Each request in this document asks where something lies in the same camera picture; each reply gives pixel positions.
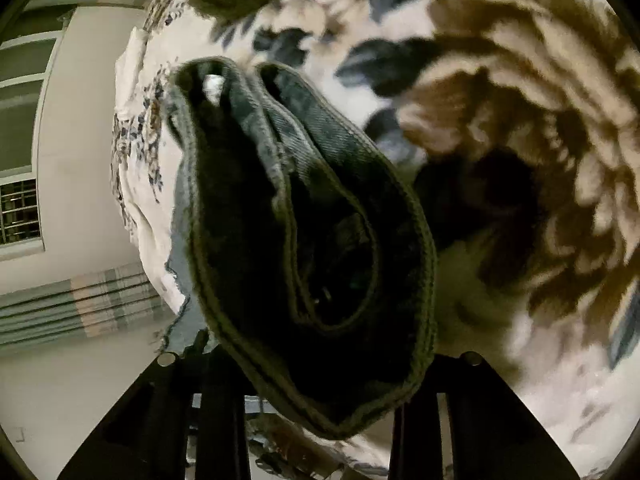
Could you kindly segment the blue denim pants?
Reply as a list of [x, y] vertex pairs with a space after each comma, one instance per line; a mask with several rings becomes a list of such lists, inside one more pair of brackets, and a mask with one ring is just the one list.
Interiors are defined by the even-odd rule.
[[224, 350], [286, 418], [358, 434], [420, 388], [436, 250], [410, 185], [297, 70], [175, 70], [171, 255]]

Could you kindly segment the striped grey curtain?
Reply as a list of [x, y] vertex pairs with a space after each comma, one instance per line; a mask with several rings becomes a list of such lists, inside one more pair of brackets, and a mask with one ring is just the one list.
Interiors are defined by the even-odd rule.
[[1, 297], [1, 354], [91, 339], [171, 318], [139, 263]]

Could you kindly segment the white framed window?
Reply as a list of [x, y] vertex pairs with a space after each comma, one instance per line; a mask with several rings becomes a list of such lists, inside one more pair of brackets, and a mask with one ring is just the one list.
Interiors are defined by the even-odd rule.
[[1, 44], [1, 258], [44, 251], [38, 193], [39, 137], [62, 30]]

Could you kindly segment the floral bed sheet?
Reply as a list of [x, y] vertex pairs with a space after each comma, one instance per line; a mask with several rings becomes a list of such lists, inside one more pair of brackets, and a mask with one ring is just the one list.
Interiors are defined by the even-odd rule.
[[639, 420], [639, 50], [606, 0], [151, 0], [116, 63], [112, 189], [151, 284], [182, 153], [171, 73], [294, 66], [413, 185], [439, 351], [503, 374], [584, 479]]

